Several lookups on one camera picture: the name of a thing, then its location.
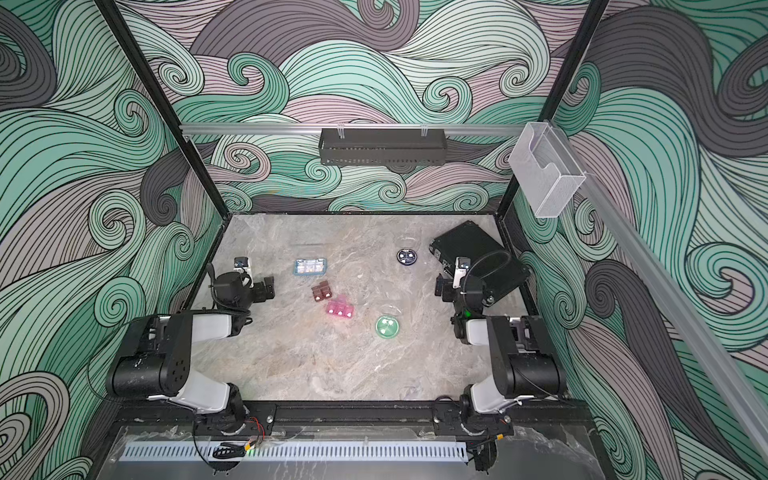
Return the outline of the pink pillbox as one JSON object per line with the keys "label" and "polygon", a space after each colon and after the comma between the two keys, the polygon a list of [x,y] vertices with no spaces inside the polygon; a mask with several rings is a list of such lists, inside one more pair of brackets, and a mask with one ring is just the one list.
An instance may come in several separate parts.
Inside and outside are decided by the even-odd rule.
{"label": "pink pillbox", "polygon": [[355,307],[344,295],[332,297],[327,301],[325,311],[328,315],[350,319],[354,316]]}

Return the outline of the green round pillbox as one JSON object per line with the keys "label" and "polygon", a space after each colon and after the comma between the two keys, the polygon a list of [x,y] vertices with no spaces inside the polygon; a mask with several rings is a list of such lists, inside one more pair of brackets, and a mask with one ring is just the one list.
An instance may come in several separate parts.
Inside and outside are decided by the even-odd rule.
{"label": "green round pillbox", "polygon": [[393,339],[400,332],[400,323],[393,316],[382,315],[376,320],[375,332],[380,338]]}

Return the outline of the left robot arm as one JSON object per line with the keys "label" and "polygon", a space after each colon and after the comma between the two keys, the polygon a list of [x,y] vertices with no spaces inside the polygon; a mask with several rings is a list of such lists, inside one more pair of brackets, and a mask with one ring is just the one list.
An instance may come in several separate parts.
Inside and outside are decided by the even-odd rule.
{"label": "left robot arm", "polygon": [[211,309],[152,314],[129,325],[109,367],[106,393],[117,399],[167,401],[185,407],[224,435],[249,418],[239,388],[192,366],[192,346],[240,335],[253,322],[250,307],[275,298],[274,278],[255,281],[245,269],[211,277]]}

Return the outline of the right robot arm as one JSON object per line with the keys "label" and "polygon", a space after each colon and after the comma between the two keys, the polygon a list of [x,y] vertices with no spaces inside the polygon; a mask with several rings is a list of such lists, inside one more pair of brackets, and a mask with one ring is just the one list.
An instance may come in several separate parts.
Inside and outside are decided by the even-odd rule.
{"label": "right robot arm", "polygon": [[440,274],[435,281],[435,295],[454,308],[454,336],[465,345],[487,348],[490,355],[489,376],[468,385],[457,401],[459,424],[472,436],[482,433],[484,418],[503,417],[531,400],[558,400],[566,390],[566,373],[543,319],[485,314],[482,287],[473,276],[456,281]]}

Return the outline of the blue rectangular pillbox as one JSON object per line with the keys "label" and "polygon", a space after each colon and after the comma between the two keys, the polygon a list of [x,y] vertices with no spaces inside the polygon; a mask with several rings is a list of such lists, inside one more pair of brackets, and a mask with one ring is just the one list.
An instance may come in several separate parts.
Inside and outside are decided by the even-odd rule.
{"label": "blue rectangular pillbox", "polygon": [[293,273],[296,276],[319,276],[327,271],[325,258],[300,258],[294,261]]}

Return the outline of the black flat case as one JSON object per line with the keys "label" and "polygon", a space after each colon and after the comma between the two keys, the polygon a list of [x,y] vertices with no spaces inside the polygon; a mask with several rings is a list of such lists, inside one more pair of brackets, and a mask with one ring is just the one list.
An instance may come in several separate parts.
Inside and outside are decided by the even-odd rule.
{"label": "black flat case", "polygon": [[469,261],[467,273],[482,282],[482,304],[490,307],[520,287],[530,270],[511,251],[473,221],[465,221],[438,235],[429,245],[430,253],[453,279],[456,261]]}

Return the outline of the dark red pillbox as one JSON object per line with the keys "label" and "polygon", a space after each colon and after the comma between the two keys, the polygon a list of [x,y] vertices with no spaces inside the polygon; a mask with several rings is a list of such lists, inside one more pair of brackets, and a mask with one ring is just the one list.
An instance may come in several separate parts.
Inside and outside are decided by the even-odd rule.
{"label": "dark red pillbox", "polygon": [[313,299],[316,302],[328,300],[333,297],[333,292],[330,283],[327,280],[320,281],[318,284],[311,287]]}

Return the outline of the dark round pillbox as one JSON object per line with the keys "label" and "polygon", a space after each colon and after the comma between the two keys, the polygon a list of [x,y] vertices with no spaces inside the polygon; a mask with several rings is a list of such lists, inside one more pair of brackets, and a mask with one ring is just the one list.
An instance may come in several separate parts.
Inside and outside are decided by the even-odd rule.
{"label": "dark round pillbox", "polygon": [[418,261],[418,254],[414,249],[403,248],[396,254],[397,261],[403,266],[412,266]]}

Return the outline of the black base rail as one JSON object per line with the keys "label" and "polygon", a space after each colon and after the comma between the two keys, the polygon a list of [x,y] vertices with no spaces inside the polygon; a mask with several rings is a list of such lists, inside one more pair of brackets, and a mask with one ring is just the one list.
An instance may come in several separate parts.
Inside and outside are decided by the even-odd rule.
{"label": "black base rail", "polygon": [[411,427],[437,435],[493,435],[515,426],[593,427],[586,404],[532,400],[500,413],[471,413],[458,401],[247,401],[242,419],[234,414],[195,414],[191,410],[163,402],[131,402],[117,413],[121,426],[190,426],[198,424],[210,432],[271,434],[293,427]]}

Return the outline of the clear plastic wall holder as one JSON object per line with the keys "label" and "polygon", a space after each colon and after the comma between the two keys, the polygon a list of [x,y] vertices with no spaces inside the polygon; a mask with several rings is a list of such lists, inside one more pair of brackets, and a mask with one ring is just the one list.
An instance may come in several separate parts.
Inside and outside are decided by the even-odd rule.
{"label": "clear plastic wall holder", "polygon": [[549,122],[525,125],[509,165],[536,218],[558,217],[586,178],[568,137]]}

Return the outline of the black wall tray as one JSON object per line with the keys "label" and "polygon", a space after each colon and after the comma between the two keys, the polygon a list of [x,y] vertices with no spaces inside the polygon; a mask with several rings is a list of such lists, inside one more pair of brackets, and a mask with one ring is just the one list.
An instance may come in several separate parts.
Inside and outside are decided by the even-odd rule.
{"label": "black wall tray", "polygon": [[318,149],[325,165],[384,166],[405,172],[444,164],[448,144],[442,129],[326,128]]}

